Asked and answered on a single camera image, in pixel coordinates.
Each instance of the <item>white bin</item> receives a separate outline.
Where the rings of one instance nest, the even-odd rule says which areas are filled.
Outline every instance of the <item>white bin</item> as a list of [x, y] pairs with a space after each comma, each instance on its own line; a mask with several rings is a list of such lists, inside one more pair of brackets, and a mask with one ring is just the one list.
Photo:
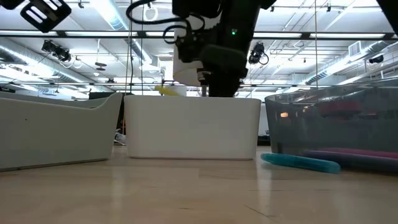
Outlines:
[[239, 98], [126, 96], [133, 158], [253, 159], [261, 101]]

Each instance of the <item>duct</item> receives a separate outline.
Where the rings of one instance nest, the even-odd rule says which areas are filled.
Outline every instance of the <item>duct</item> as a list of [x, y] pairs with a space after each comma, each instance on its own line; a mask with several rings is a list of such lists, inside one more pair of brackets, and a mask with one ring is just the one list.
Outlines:
[[322, 78], [333, 75], [339, 71], [342, 71], [349, 66], [353, 65], [358, 60], [362, 60], [365, 58], [371, 58], [381, 53], [382, 50], [392, 45], [394, 41], [378, 41], [370, 44], [369, 42], [362, 42], [361, 51], [359, 54], [350, 57], [349, 52], [343, 54], [342, 56], [332, 60], [331, 62], [326, 63], [319, 69], [319, 72], [314, 71], [309, 74], [309, 78], [304, 80], [300, 85], [311, 85], [317, 80], [321, 80]]
[[398, 66], [398, 61], [392, 62], [392, 63], [387, 64], [387, 65], [385, 65], [385, 66], [382, 66], [382, 67], [380, 67], [380, 68], [375, 68], [374, 70], [371, 70], [371, 71], [369, 71], [369, 72], [366, 72], [366, 73], [364, 73], [364, 74], [362, 74], [362, 75], [358, 75], [358, 76], [356, 76], [356, 77], [347, 79], [347, 80], [345, 80], [345, 81], [343, 81], [343, 82], [341, 82], [341, 83], [339, 83], [339, 84], [337, 84], [337, 85], [345, 85], [345, 84], [353, 83], [353, 82], [355, 82], [355, 81], [357, 81], [357, 80], [359, 80], [359, 79], [361, 79], [361, 78], [366, 78], [366, 77], [368, 77], [368, 76], [370, 76], [370, 75], [372, 75], [372, 74], [375, 74], [375, 73], [378, 73], [378, 72], [383, 72], [383, 71], [385, 71], [385, 70], [387, 70], [387, 69], [389, 69], [389, 68], [395, 67], [395, 66]]
[[[88, 82], [91, 83], [93, 80], [80, 75], [70, 69], [67, 69], [57, 62], [44, 56], [39, 55], [7, 38], [0, 39], [0, 55], [8, 55], [18, 63], [23, 65], [32, 65], [35, 70], [42, 73], [50, 73], [51, 75], [59, 75], [63, 80], [69, 82]], [[97, 91], [113, 91], [105, 86], [96, 86]]]
[[[91, 0], [91, 4], [113, 30], [129, 31], [129, 26], [123, 21], [123, 17], [120, 15], [113, 0], [96, 0], [95, 2]], [[131, 39], [131, 41], [125, 39], [124, 41], [126, 41], [128, 45], [131, 43], [131, 50], [141, 59], [141, 62], [146, 64], [152, 63], [152, 57], [142, 48], [136, 39]]]

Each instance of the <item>black bracket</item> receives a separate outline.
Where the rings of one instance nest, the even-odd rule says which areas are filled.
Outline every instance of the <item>black bracket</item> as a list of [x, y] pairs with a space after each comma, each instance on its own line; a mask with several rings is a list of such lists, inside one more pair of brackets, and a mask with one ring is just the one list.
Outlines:
[[30, 0], [22, 11], [21, 16], [43, 33], [54, 29], [72, 10], [63, 0]]
[[84, 9], [84, 8], [85, 8], [85, 6], [81, 3], [81, 0], [80, 0], [80, 2], [78, 3], [78, 6], [79, 6], [80, 9]]

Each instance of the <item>wooden floor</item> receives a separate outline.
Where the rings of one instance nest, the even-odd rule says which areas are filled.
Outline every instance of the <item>wooden floor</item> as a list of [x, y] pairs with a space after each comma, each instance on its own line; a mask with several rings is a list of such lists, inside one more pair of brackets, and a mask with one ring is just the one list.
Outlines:
[[259, 159], [137, 160], [117, 147], [109, 161], [0, 173], [0, 224], [397, 224], [397, 209], [397, 177]]

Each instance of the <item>gray bin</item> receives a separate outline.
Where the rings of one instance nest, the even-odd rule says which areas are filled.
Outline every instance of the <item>gray bin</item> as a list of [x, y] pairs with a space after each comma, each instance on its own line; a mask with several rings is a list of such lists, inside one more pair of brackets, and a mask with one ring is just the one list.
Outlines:
[[272, 95], [265, 102], [272, 152], [398, 152], [396, 78]]

